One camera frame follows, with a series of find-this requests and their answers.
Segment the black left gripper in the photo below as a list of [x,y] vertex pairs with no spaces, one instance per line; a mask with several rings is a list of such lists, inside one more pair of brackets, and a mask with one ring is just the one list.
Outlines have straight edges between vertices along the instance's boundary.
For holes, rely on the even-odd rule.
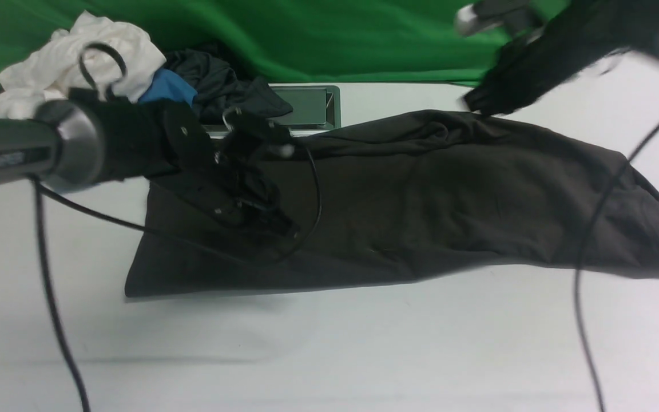
[[280,191],[259,169],[220,153],[223,138],[213,141],[194,115],[180,102],[165,102],[158,123],[170,171],[151,175],[151,183],[222,224],[282,238],[295,238],[300,227],[281,209]]

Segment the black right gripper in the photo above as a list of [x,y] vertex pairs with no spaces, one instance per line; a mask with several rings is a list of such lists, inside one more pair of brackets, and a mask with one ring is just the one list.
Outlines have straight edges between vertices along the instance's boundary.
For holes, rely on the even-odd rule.
[[532,105],[589,65],[634,49],[649,13],[649,1],[570,2],[538,36],[517,36],[499,50],[478,92],[463,96],[466,109],[494,116]]

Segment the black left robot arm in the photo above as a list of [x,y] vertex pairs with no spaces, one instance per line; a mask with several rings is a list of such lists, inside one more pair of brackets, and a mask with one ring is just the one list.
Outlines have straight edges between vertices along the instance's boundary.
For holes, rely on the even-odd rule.
[[225,127],[214,141],[183,102],[48,101],[31,120],[0,119],[0,185],[34,178],[77,191],[144,177],[223,226],[296,237],[259,169],[272,148],[296,144],[291,132],[240,109]]

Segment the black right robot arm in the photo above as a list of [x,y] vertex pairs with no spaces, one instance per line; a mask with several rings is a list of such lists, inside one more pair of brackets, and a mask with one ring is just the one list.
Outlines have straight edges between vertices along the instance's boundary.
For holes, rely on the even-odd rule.
[[512,114],[617,52],[659,61],[659,1],[570,1],[546,18],[531,1],[476,1],[458,10],[458,34],[501,28],[510,37],[463,98],[471,112]]

